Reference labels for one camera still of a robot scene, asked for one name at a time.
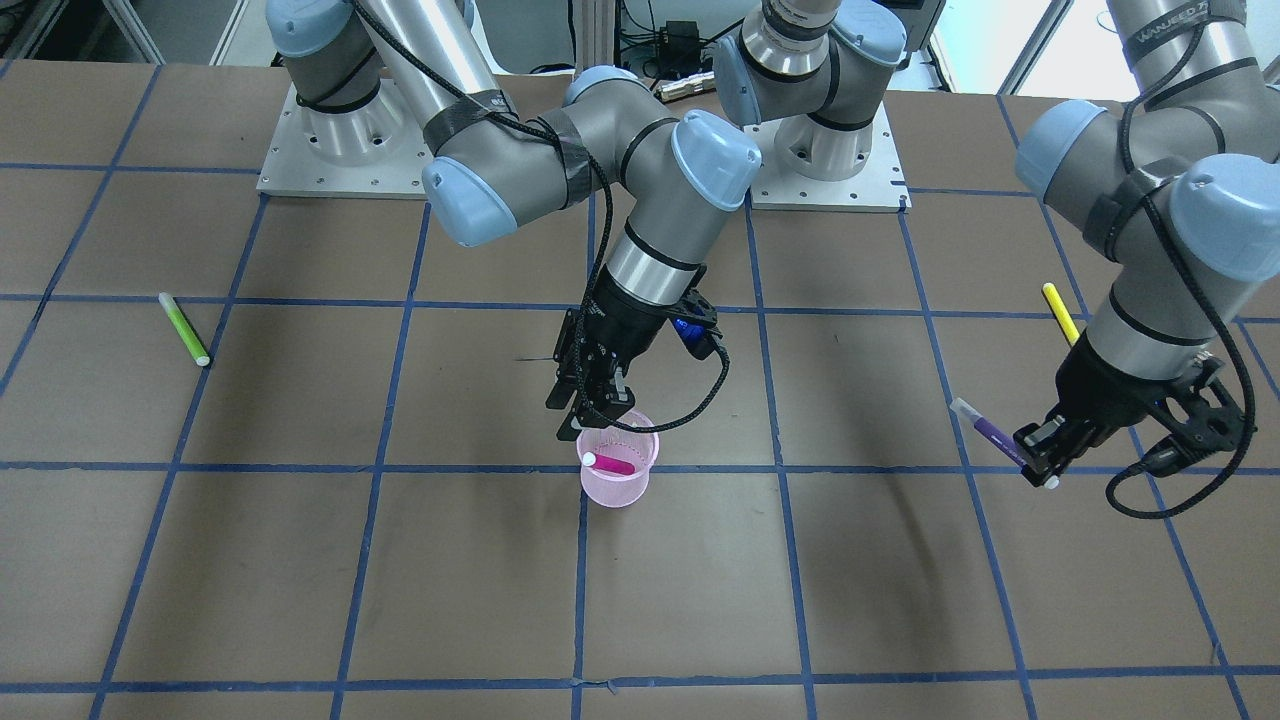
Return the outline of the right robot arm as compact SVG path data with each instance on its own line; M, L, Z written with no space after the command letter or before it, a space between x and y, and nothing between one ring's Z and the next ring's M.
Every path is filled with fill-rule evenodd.
M692 357L730 368L698 286L762 168L739 127L703 110L677 117L611 65L521 120L457 1L270 1L265 18L302 110L351 119L369 150L413 122L430 158L422 188L454 242L492 242L603 192L600 246L553 351L547 406L566 414L559 439L625 427L630 365L666 327Z

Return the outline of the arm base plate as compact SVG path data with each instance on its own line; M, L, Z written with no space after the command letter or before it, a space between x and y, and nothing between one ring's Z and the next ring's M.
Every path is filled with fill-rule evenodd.
M273 197L422 201L422 169L431 159L393 79L381 79L369 105L346 114L302 108L291 86L256 188Z
M810 117L746 126L763 152L750 186L755 209L896 213L913 206L884 105L873 122L844 132Z

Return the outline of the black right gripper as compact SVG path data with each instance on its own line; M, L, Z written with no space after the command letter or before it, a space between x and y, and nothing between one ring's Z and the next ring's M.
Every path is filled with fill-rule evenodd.
M673 305L652 306L627 293L607 270L599 272L585 305L564 314L553 354L556 383L547 407L566 410L558 441L575 442L582 427L609 427L635 406L625 375L663 328L671 327L699 361L723 355L717 310L698 291L704 274L696 272Z

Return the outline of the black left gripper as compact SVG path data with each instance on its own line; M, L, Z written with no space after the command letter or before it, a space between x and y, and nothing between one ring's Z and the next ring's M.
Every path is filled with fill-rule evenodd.
M1055 377L1059 402L1044 421L1012 434L1033 487L1050 487L1089 448L1151 416L1167 436L1144 455L1147 470L1169 477L1216 452L1236 450L1251 424L1221 380L1226 365L1199 351L1175 378L1148 380L1108 365L1080 337Z

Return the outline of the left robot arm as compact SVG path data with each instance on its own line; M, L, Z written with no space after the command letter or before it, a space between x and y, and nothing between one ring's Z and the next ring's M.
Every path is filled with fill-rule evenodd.
M1015 434L1043 486L1112 434L1153 418L1157 477L1234 450L1243 407L1220 379L1219 333L1158 238L1164 227L1222 322L1277 274L1277 90L1243 1L1112 1L1138 83L1124 119L1070 100L1024 135L1015 172L1120 266L1055 378L1059 401Z

